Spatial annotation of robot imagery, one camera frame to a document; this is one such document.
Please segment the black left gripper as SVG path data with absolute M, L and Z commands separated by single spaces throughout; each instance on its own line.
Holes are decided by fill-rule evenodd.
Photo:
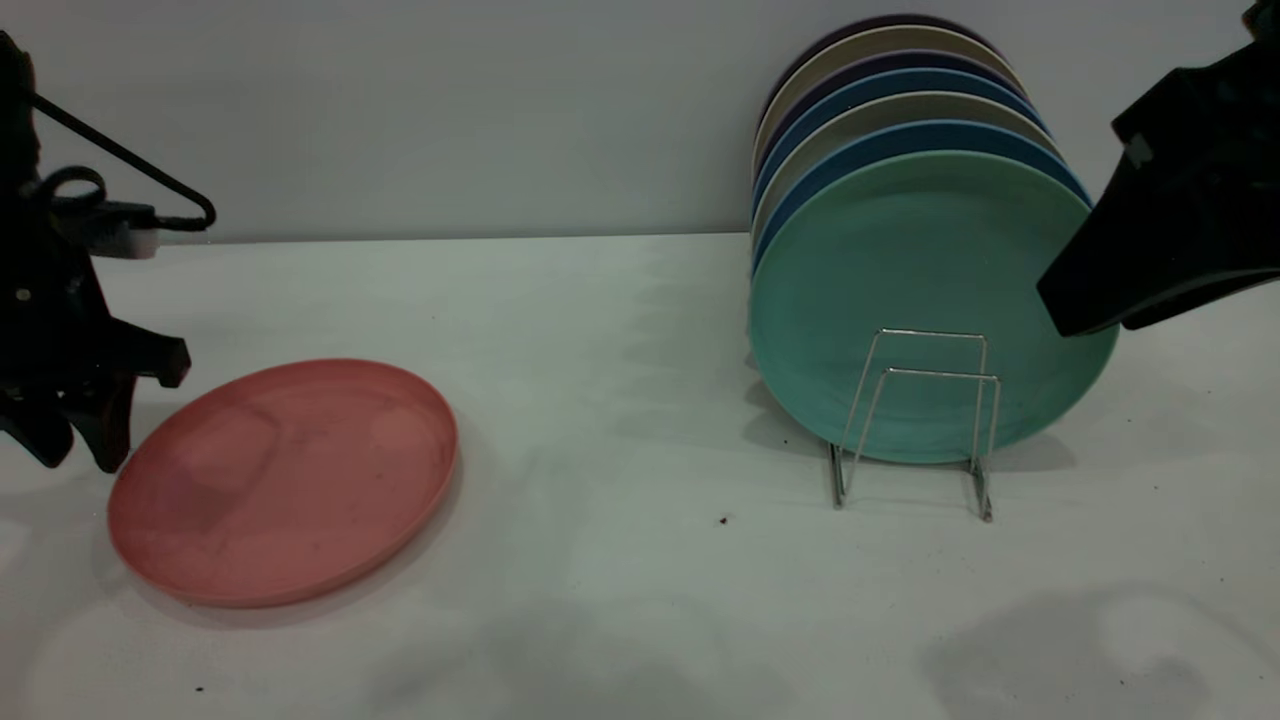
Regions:
M 180 338 L 113 315 L 92 255 L 115 258 L 157 224 L 154 209 L 106 197 L 101 176 L 49 176 L 3 192 L 3 392 L 70 388 L 70 423 L 55 404 L 1 398 L 1 429 L 45 468 L 79 433 L 101 471 L 131 451 L 136 377 L 178 387 L 192 366 Z

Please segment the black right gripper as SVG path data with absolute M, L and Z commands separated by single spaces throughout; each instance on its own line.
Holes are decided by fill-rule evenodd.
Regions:
M 1112 120 L 1112 184 L 1039 278 L 1062 337 L 1277 282 L 1277 41 L 1179 67 Z

